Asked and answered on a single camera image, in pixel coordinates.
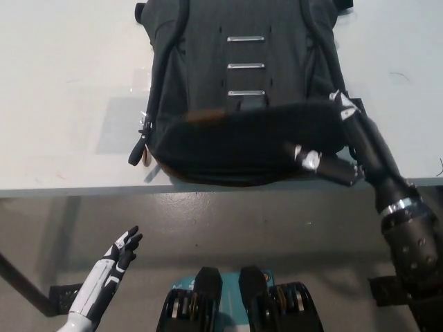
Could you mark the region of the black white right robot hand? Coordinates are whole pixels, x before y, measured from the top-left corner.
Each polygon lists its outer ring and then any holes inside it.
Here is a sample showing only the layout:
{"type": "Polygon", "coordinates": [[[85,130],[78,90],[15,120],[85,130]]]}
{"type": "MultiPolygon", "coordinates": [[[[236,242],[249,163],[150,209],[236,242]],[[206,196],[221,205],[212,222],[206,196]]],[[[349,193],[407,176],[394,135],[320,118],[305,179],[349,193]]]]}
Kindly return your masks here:
{"type": "Polygon", "coordinates": [[[372,186],[376,210],[383,217],[401,210],[424,210],[422,197],[400,174],[374,121],[341,91],[330,94],[329,99],[338,108],[338,123],[356,162],[288,143],[286,150],[294,164],[321,179],[347,187],[364,180],[372,186]]]}

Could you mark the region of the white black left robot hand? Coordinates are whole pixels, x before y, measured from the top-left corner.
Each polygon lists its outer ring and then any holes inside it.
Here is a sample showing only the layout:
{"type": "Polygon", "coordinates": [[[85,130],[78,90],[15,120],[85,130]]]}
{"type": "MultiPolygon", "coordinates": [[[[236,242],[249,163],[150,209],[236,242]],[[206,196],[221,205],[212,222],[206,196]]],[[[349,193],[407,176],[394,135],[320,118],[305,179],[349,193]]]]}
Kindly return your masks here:
{"type": "Polygon", "coordinates": [[[143,235],[136,225],[121,235],[99,259],[85,279],[69,310],[97,324],[110,305],[123,277],[133,260],[143,235]]]}

